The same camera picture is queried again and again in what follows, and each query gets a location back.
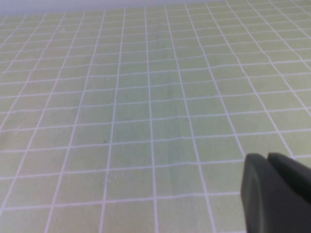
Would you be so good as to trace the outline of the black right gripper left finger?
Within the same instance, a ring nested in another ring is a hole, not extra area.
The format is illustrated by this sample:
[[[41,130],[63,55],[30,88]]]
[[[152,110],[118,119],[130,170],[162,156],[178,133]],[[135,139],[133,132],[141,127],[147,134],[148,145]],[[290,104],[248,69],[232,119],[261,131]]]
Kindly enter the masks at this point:
[[[309,233],[311,199],[303,199],[282,179],[267,157],[246,156],[241,199],[248,233]]]

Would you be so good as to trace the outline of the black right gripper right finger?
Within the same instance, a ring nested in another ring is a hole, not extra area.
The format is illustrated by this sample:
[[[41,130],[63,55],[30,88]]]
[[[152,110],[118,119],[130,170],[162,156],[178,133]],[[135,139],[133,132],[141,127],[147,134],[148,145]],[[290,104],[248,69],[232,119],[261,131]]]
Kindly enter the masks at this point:
[[[311,198],[311,169],[281,153],[271,152],[267,157],[285,183],[303,199]]]

